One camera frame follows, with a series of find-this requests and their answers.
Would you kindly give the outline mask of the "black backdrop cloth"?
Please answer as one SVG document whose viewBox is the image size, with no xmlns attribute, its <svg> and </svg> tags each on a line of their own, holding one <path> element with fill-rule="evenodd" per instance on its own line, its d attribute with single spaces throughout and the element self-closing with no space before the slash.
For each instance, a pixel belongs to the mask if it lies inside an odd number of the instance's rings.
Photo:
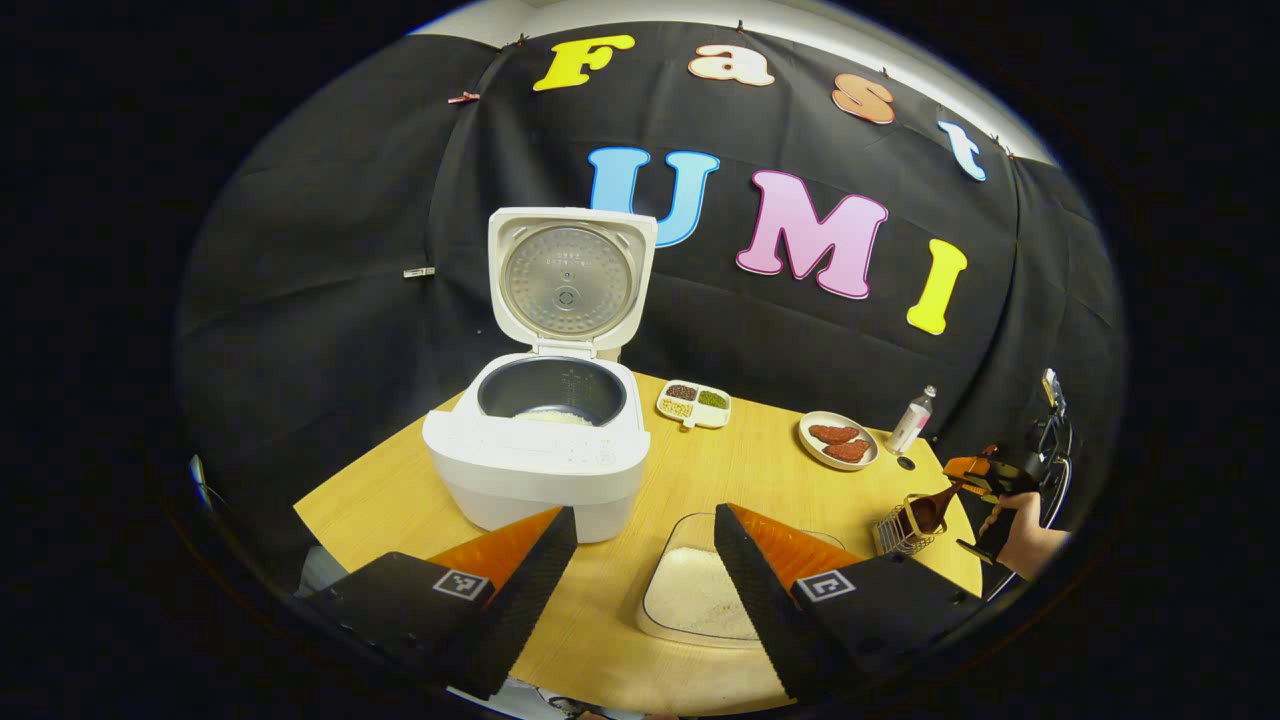
<svg viewBox="0 0 1280 720">
<path fill-rule="evenodd" d="M 449 97 L 480 94 L 476 102 Z M 635 372 L 890 430 L 923 387 L 946 456 L 1014 442 L 1055 369 L 1074 428 L 1056 527 L 1110 477 L 1126 393 L 1117 273 L 1082 192 L 895 77 L 682 22 L 493 47 L 410 35 L 319 91 L 233 174 L 175 329 L 197 454 L 280 583 L 294 503 L 483 365 L 499 208 L 662 222 Z M 406 269 L 434 266 L 406 279 Z"/>
</svg>

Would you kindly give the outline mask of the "clear plastic container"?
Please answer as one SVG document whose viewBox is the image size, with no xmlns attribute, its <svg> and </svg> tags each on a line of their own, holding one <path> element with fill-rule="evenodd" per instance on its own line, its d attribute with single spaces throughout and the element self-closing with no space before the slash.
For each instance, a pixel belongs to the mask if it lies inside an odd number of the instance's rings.
<svg viewBox="0 0 1280 720">
<path fill-rule="evenodd" d="M 637 628 L 685 644 L 760 650 L 716 550 L 714 529 L 713 512 L 692 512 L 675 523 L 637 606 Z"/>
</svg>

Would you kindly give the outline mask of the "white rice cooker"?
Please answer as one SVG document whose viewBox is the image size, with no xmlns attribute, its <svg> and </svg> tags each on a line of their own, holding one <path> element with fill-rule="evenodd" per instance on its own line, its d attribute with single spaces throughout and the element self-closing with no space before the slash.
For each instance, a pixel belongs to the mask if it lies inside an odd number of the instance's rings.
<svg viewBox="0 0 1280 720">
<path fill-rule="evenodd" d="M 582 208 L 503 208 L 488 223 L 492 306 L 524 346 L 494 357 L 449 410 L 422 420 L 433 466 L 463 516 L 494 530 L 572 507 L 577 538 L 617 537 L 652 437 L 635 373 L 620 363 L 646 302 L 658 223 Z M 596 424 L 516 420 L 576 407 Z"/>
</svg>

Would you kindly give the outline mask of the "wire chopstick holder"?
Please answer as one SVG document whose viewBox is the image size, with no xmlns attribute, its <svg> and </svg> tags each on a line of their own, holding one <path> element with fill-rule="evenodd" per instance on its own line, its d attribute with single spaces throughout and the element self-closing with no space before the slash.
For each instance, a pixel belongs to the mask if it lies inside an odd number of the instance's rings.
<svg viewBox="0 0 1280 720">
<path fill-rule="evenodd" d="M 902 509 L 906 498 L 893 509 L 891 509 L 874 527 L 873 536 L 876 541 L 877 553 L 892 553 L 900 552 L 908 556 L 915 555 L 924 550 L 928 544 L 934 542 L 936 537 L 942 536 L 947 530 L 947 524 L 945 519 L 945 529 L 937 532 L 933 536 L 913 536 L 905 537 L 899 527 L 897 512 Z"/>
</svg>

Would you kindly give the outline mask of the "brown wooden spoon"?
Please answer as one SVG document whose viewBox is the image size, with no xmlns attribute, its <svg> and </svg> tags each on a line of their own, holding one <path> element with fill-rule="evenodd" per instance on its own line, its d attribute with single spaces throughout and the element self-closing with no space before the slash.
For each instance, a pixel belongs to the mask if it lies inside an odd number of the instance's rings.
<svg viewBox="0 0 1280 720">
<path fill-rule="evenodd" d="M 933 536 L 945 529 L 945 514 L 955 495 L 963 488 L 960 480 L 951 480 L 946 489 L 933 495 L 910 495 L 897 512 L 899 527 L 905 537 Z"/>
</svg>

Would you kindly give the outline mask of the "white round plate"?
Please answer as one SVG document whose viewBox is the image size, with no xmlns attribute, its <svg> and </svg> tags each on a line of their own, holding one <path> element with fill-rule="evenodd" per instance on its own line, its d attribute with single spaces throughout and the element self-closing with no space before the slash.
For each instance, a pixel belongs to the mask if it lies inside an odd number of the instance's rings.
<svg viewBox="0 0 1280 720">
<path fill-rule="evenodd" d="M 859 439 L 868 441 L 872 445 L 872 448 L 868 451 L 867 456 L 864 457 L 864 461 L 860 464 L 838 462 L 835 459 L 828 457 L 827 455 L 823 454 L 823 448 L 827 445 L 815 441 L 806 432 L 808 428 L 814 424 L 831 425 L 831 427 L 856 427 L 861 432 Z M 803 447 L 817 461 L 827 465 L 828 468 L 833 468 L 841 471 L 860 471 L 861 469 L 870 466 L 881 454 L 881 443 L 868 429 L 865 429 L 859 423 L 851 420 L 850 418 L 840 415 L 837 413 L 814 411 L 804 414 L 801 419 L 797 421 L 797 437 Z"/>
</svg>

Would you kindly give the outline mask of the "white divided bean dish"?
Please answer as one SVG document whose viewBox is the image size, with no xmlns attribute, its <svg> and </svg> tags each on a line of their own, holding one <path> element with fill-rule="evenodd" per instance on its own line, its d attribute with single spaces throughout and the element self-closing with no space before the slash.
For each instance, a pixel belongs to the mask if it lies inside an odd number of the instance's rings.
<svg viewBox="0 0 1280 720">
<path fill-rule="evenodd" d="M 730 423 L 732 398 L 722 389 L 691 380 L 668 380 L 658 395 L 657 411 L 684 428 L 722 428 Z"/>
</svg>

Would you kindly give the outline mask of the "clear bottle with pink label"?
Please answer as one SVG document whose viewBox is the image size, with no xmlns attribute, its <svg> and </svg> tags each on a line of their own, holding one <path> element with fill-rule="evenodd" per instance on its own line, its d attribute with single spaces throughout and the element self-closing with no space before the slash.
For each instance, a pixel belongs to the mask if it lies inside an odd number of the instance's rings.
<svg viewBox="0 0 1280 720">
<path fill-rule="evenodd" d="M 886 443 L 886 450 L 890 454 L 900 456 L 910 448 L 933 415 L 936 395 L 936 387 L 927 386 L 919 396 L 908 404 Z"/>
</svg>

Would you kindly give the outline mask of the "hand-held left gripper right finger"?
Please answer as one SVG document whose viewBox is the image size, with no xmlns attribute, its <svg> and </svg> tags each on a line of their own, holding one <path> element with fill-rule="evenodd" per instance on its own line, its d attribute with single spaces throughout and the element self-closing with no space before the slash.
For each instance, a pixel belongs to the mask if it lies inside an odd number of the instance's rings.
<svg viewBox="0 0 1280 720">
<path fill-rule="evenodd" d="M 860 559 L 736 503 L 716 550 L 787 697 L 817 701 L 910 667 L 986 602 L 901 552 Z"/>
</svg>

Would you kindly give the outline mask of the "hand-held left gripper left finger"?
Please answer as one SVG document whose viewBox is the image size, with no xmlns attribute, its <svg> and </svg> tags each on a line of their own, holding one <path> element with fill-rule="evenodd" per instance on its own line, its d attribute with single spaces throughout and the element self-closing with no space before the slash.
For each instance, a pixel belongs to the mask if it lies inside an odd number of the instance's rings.
<svg viewBox="0 0 1280 720">
<path fill-rule="evenodd" d="M 486 700 L 577 547 L 573 509 L 554 506 L 430 559 L 384 553 L 303 603 L 393 671 Z"/>
</svg>

